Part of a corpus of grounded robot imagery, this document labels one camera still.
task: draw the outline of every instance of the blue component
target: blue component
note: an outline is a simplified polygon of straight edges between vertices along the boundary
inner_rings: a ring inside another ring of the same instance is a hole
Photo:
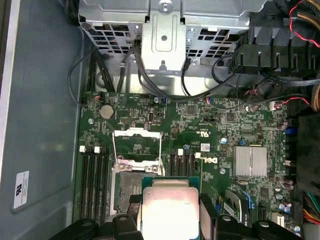
[[[220,143],[222,143],[222,144],[226,144],[227,142],[228,142],[228,140],[225,137],[220,139]]]
[[[255,208],[255,204],[252,202],[251,196],[248,193],[246,193],[245,191],[242,191],[242,192],[244,193],[245,198],[248,201],[249,209],[254,209]]]
[[[244,145],[246,145],[246,140],[244,138],[242,138],[240,140],[240,146],[244,146]]]
[[[219,203],[215,204],[215,209],[216,209],[218,214],[221,214],[221,206],[219,205]]]
[[[293,135],[293,134],[296,134],[297,132],[298,132],[298,129],[295,127],[288,127],[285,129],[286,135]]]
[[[290,213],[290,207],[286,206],[286,207],[284,208],[284,212],[287,213],[287,214],[289,214],[289,213]]]

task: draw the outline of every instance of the white sticker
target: white sticker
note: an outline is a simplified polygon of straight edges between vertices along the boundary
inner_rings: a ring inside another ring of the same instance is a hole
[[[235,211],[229,207],[225,202],[223,204],[223,208],[231,215],[231,216],[235,216]]]
[[[201,152],[210,152],[210,143],[201,143]]]
[[[29,171],[20,172],[16,175],[13,209],[27,202]]]

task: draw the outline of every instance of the wire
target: wire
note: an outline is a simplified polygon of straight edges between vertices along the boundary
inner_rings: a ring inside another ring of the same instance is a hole
[[[276,96],[276,97],[272,97],[263,101],[250,101],[250,102],[245,102],[247,104],[264,104],[264,103],[268,103],[268,102],[272,102],[275,100],[279,100],[279,99],[286,99],[286,98],[294,98],[294,97],[303,97],[305,98],[306,96],[304,94],[301,93],[293,93],[293,94],[288,94],[288,95],[283,95],[283,96]]]
[[[102,77],[106,91],[114,93],[115,88],[113,85],[113,79],[107,69],[104,58],[102,57],[98,49],[94,52],[94,54],[95,54],[97,65],[100,69],[101,77]]]
[[[236,80],[236,87],[235,87],[235,95],[236,98],[238,99],[238,101],[241,101],[241,103],[237,106],[233,106],[233,107],[218,107],[216,105],[211,104],[211,101],[213,100],[212,97],[206,97],[206,102],[208,105],[210,105],[211,107],[218,109],[218,110],[222,110],[222,111],[227,111],[227,110],[235,110],[238,109],[240,107],[242,107],[243,105],[245,105],[242,100],[239,98],[239,84],[240,84],[240,77],[241,75],[238,76],[237,80]]]
[[[320,31],[320,24],[318,23],[318,19],[316,19],[314,16],[304,12],[298,12],[297,16],[298,18],[307,21],[308,23],[313,25],[318,31]]]
[[[121,89],[124,85],[124,81],[125,81],[125,74],[126,74],[126,65],[127,65],[127,59],[131,56],[131,54],[134,53],[134,49],[130,48],[130,50],[125,54],[122,62],[121,62],[121,66],[120,66],[120,78],[119,78],[119,82],[118,85],[116,87],[116,92],[120,93]]]
[[[280,102],[279,105],[276,105],[276,108],[279,108],[279,107],[281,107],[282,105],[287,104],[288,102],[290,102],[290,101],[292,101],[292,100],[298,100],[298,99],[304,101],[306,104],[308,104],[309,106],[311,106],[311,104],[309,103],[309,101],[306,100],[304,97],[297,96],[297,97],[290,97],[288,100]]]
[[[82,104],[80,102],[78,102],[78,100],[76,99],[75,95],[74,95],[74,92],[72,90],[72,86],[71,86],[71,75],[73,73],[73,71],[75,70],[75,68],[80,64],[82,63],[82,61],[84,59],[86,59],[87,57],[89,57],[94,51],[96,51],[97,48],[93,48],[91,49],[88,53],[86,53],[82,58],[80,58],[73,66],[71,66],[69,72],[68,72],[68,76],[67,76],[67,80],[68,80],[68,89],[69,89],[69,93],[71,95],[71,98],[72,100],[76,103],[77,106],[81,107],[81,108],[85,108],[85,107],[88,107],[91,102],[88,102],[86,104]]]
[[[160,97],[163,97],[163,98],[166,98],[167,100],[169,101],[172,101],[172,102],[176,102],[176,103],[184,103],[184,102],[188,102],[188,101],[193,101],[193,100],[197,100],[199,98],[202,98],[202,97],[205,97],[209,94],[212,94],[214,91],[216,91],[217,89],[225,86],[228,82],[231,81],[232,79],[232,76],[229,76],[225,81],[223,81],[222,83],[220,83],[219,85],[205,91],[205,92],[202,92],[202,93],[199,93],[197,95],[194,95],[194,96],[185,96],[185,97],[171,97],[169,95],[167,95],[165,92],[163,92],[162,90],[160,90],[157,85],[155,85],[154,82],[152,82],[150,80],[150,78],[148,77],[147,73],[146,73],[146,70],[145,70],[145,67],[144,67],[144,63],[142,61],[142,58],[141,58],[141,52],[140,52],[140,45],[139,44],[135,44],[134,46],[134,56],[135,56],[135,60],[136,60],[136,65],[138,67],[138,70],[140,71],[143,79],[145,80],[146,84],[152,89],[152,91],[154,91],[155,95],[156,96],[160,96]]]
[[[313,80],[288,80],[288,79],[284,79],[284,78],[280,78],[274,75],[271,75],[269,73],[263,72],[261,71],[260,74],[270,80],[271,82],[274,82],[276,84],[281,84],[281,85],[288,85],[291,87],[305,87],[305,86],[311,86],[311,85],[316,85],[316,84],[320,84],[320,79],[313,79]]]
[[[187,96],[191,96],[191,94],[189,93],[189,91],[187,90],[187,87],[186,87],[185,74],[186,74],[186,71],[188,70],[190,64],[191,64],[191,59],[190,59],[190,58],[187,58],[187,59],[184,61],[183,68],[182,68],[182,73],[181,73],[181,86],[182,86],[182,90],[184,91],[185,95],[187,95]]]
[[[309,193],[309,192],[307,192],[306,194],[309,196],[309,198],[310,198],[311,201],[313,202],[313,204],[314,204],[315,208],[317,209],[318,213],[320,213],[320,206],[319,206],[316,198],[315,198],[311,193]]]
[[[217,65],[218,62],[222,61],[223,59],[228,59],[228,58],[232,58],[234,55],[224,55],[222,57],[220,57],[217,61],[214,62],[214,64],[212,65],[211,68],[211,76],[213,78],[213,80],[215,80],[218,84],[221,84],[223,81],[217,77],[216,73],[215,73],[215,66]],[[230,84],[226,84],[226,86],[228,86],[229,88],[235,88],[234,86],[230,85]]]
[[[317,221],[320,224],[320,220],[314,216],[312,216],[307,210],[303,210],[303,212],[312,220]]]
[[[291,31],[295,36],[297,36],[298,38],[300,38],[301,40],[310,42],[310,43],[316,45],[317,48],[320,48],[320,44],[318,44],[315,40],[313,40],[313,39],[307,39],[307,38],[303,37],[302,35],[300,35],[299,33],[297,33],[296,31],[293,30],[292,13],[294,12],[295,9],[297,9],[298,5],[299,5],[299,4],[302,4],[302,3],[303,3],[303,1],[299,1],[293,8],[291,8],[291,10],[290,10],[290,12],[289,12],[289,19],[290,19],[289,28],[290,28],[290,31]]]

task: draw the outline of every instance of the silver heatsink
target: silver heatsink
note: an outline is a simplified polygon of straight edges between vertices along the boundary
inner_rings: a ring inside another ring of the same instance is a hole
[[[267,148],[233,147],[234,177],[267,177]]]

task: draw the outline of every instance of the cable bundle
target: cable bundle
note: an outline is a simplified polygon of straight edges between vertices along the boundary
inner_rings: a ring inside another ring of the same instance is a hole
[[[297,19],[293,21],[293,15],[296,14]],[[320,32],[320,1],[319,0],[302,0],[299,1],[289,12],[290,18],[290,31],[302,39],[314,44],[317,48],[320,48],[320,44],[309,37],[303,36],[299,33],[299,26],[302,23],[308,23],[313,28]]]
[[[303,206],[304,219],[309,223],[320,225],[319,199],[308,192],[303,194],[303,198],[305,201]]]

